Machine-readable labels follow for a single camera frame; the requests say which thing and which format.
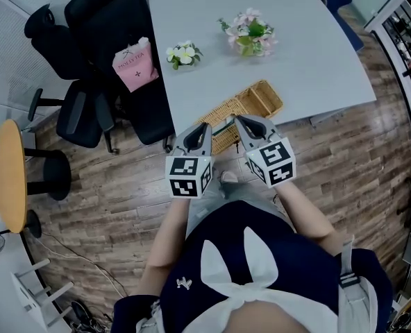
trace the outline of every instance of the pink flowers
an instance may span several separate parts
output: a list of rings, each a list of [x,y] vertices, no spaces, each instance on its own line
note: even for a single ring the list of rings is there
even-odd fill
[[[248,8],[246,13],[239,13],[231,25],[219,19],[222,30],[227,34],[231,48],[237,48],[242,56],[267,56],[273,53],[275,40],[274,29],[262,21],[261,12]]]

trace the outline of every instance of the wicker basket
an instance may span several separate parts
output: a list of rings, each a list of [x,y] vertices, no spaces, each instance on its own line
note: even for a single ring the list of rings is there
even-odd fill
[[[274,116],[283,108],[283,102],[266,80],[260,80],[231,99],[224,101],[197,123],[207,122],[212,127],[225,121],[227,117],[239,114],[256,114],[266,118]],[[218,154],[238,142],[240,136],[236,125],[227,127],[212,137],[212,154]]]

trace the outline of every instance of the gray pants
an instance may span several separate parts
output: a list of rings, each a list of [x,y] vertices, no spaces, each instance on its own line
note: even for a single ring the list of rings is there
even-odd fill
[[[238,200],[243,200],[262,211],[280,217],[292,227],[290,220],[284,214],[279,212],[271,201],[256,194],[250,184],[246,182],[226,182],[221,184],[218,179],[213,178],[204,192],[203,197],[197,200],[192,200],[190,203],[189,219],[185,236],[188,237],[193,229],[195,229],[207,215],[219,209],[226,203]]]

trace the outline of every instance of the pink paper bag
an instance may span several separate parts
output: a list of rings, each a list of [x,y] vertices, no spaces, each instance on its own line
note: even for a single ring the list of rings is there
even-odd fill
[[[130,92],[158,78],[158,71],[151,59],[149,39],[142,37],[137,44],[116,53],[113,69]]]

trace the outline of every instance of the black office chair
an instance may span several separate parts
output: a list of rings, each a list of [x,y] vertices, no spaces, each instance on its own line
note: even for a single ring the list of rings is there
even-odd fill
[[[337,20],[339,26],[343,29],[344,34],[348,37],[352,47],[358,52],[364,47],[364,43],[355,31],[348,25],[346,21],[338,14],[338,9],[342,6],[349,5],[352,0],[322,0],[332,16]]]
[[[173,121],[146,0],[71,0],[65,6],[65,19],[82,54],[114,85],[121,105],[143,144],[164,140],[174,133]],[[153,64],[159,78],[130,93],[112,68],[118,51],[141,37],[151,43]]]
[[[67,141],[79,146],[94,148],[104,133],[108,152],[118,154],[111,146],[110,130],[115,122],[109,102],[114,102],[112,92],[102,83],[78,49],[69,29],[54,23],[49,5],[34,12],[25,25],[25,36],[31,38],[33,47],[47,60],[54,71],[66,80],[74,81],[64,100],[41,99],[42,89],[35,93],[28,113],[32,121],[38,106],[62,106],[56,132]]]

